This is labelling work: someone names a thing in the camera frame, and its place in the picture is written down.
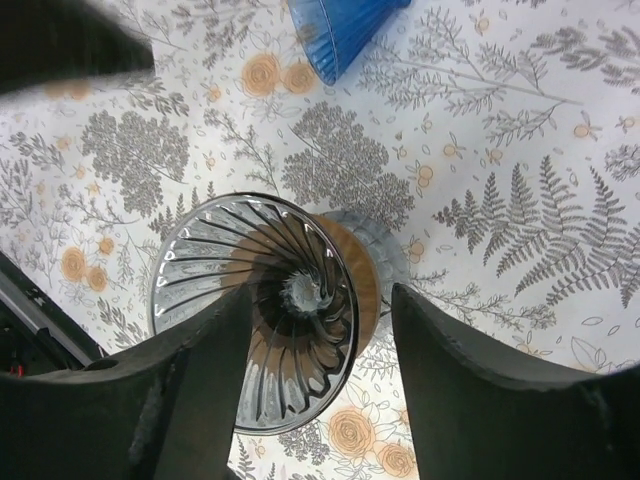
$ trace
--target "glass bowl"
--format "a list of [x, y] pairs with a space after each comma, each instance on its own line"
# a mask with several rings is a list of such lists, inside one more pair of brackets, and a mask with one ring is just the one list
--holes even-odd
[[361, 334], [373, 335], [380, 314], [375, 265], [330, 219], [265, 194], [220, 196], [187, 214], [160, 248], [152, 330], [171, 328], [241, 284], [249, 286], [254, 310], [236, 429], [283, 433], [332, 402], [366, 345]]

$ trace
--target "wooden disc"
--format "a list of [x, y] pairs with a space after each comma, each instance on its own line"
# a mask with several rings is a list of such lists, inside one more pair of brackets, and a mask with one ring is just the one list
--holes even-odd
[[380, 280], [371, 256], [356, 236], [339, 223], [320, 215], [316, 220], [338, 247], [340, 256], [349, 268], [358, 296], [360, 310], [360, 338], [358, 355], [367, 347], [380, 318]]

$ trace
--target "botanical print fabric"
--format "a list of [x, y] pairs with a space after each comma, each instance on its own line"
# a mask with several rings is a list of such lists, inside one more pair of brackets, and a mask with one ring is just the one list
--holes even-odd
[[[176, 221], [260, 191], [387, 226], [415, 288], [521, 351], [596, 373], [639, 359], [639, 0], [414, 0], [331, 88], [286, 1], [102, 7], [152, 41], [157, 75], [1, 99], [0, 246], [107, 350], [149, 336]], [[392, 337], [316, 421], [236, 435], [230, 463], [417, 478]]]

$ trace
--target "floral tablecloth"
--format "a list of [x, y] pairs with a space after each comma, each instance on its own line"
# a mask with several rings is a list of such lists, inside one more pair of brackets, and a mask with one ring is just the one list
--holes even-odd
[[[119, 0], [157, 77], [0, 106], [2, 250], [107, 350], [149, 335], [172, 225], [230, 191], [352, 209], [459, 320], [607, 373], [640, 343], [640, 0], [414, 0], [338, 84], [285, 2]], [[317, 421], [236, 436], [242, 478], [416, 478], [393, 340]]]

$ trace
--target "blue plastic object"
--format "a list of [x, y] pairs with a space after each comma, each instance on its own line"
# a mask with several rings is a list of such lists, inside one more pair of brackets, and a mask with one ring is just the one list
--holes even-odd
[[288, 0], [293, 24], [320, 79], [333, 85], [382, 24], [411, 0]]

